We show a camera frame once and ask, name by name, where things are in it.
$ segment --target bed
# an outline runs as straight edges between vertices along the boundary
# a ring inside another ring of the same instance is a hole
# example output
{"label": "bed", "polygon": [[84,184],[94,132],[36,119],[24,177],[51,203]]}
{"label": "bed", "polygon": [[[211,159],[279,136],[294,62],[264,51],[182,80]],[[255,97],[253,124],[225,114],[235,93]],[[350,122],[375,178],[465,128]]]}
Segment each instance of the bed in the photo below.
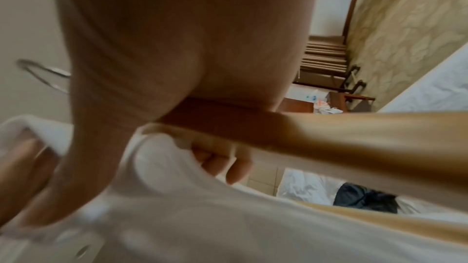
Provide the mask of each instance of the bed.
{"label": "bed", "polygon": [[[468,110],[468,44],[448,57],[393,101],[380,113],[455,112]],[[285,169],[276,196],[301,202],[333,205],[338,189],[345,180]],[[468,222],[468,216],[409,197],[396,198],[403,215],[437,220]]]}

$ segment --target black fabric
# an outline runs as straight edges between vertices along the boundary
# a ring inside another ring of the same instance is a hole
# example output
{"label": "black fabric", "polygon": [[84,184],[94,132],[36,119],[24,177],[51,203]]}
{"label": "black fabric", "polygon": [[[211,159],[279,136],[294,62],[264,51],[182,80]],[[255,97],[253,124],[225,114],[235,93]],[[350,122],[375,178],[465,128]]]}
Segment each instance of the black fabric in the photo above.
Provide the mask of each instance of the black fabric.
{"label": "black fabric", "polygon": [[333,205],[396,214],[398,204],[395,197],[352,183],[345,183],[338,190]]}

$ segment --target patterned wallpaper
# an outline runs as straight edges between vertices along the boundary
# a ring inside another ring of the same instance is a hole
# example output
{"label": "patterned wallpaper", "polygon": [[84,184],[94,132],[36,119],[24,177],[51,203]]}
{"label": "patterned wallpaper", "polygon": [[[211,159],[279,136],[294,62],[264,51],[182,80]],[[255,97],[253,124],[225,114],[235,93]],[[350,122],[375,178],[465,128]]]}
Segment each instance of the patterned wallpaper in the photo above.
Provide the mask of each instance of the patterned wallpaper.
{"label": "patterned wallpaper", "polygon": [[358,0],[350,65],[377,111],[467,42],[468,0]]}

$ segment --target hand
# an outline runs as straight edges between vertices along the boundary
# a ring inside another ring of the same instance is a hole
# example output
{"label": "hand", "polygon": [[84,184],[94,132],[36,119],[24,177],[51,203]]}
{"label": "hand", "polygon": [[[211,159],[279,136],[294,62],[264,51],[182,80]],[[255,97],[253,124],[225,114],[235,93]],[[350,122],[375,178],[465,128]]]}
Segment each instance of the hand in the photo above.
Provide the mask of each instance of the hand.
{"label": "hand", "polygon": [[[57,0],[75,132],[24,223],[55,222],[99,194],[135,128],[187,97],[274,110],[298,70],[313,1]],[[195,156],[212,175],[228,161]],[[228,182],[250,167],[237,161]]]}
{"label": "hand", "polygon": [[0,161],[0,227],[47,185],[58,163],[52,150],[44,149],[31,133],[23,133]]}

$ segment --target metal handle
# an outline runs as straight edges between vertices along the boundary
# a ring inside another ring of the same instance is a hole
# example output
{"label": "metal handle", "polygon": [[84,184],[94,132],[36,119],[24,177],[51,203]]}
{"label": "metal handle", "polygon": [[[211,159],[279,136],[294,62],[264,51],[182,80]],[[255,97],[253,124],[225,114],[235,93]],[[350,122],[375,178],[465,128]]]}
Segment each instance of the metal handle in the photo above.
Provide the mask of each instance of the metal handle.
{"label": "metal handle", "polygon": [[61,78],[66,78],[66,79],[70,79],[70,77],[71,77],[71,74],[69,72],[66,72],[65,70],[62,70],[60,68],[46,67],[46,66],[43,66],[43,65],[41,65],[41,64],[39,64],[37,62],[27,60],[27,59],[19,59],[18,61],[16,61],[16,65],[18,66],[18,68],[20,70],[29,73],[32,77],[36,78],[37,80],[39,80],[43,84],[45,84],[45,85],[53,88],[56,91],[59,91],[59,92],[63,93],[63,94],[68,94],[68,90],[63,89],[60,86],[58,86],[58,85],[56,85],[56,84],[54,84],[52,82],[49,82],[47,79],[41,77],[40,74],[37,73],[37,70],[39,69],[39,70],[42,70],[42,71],[57,75],[57,76],[59,76]]}

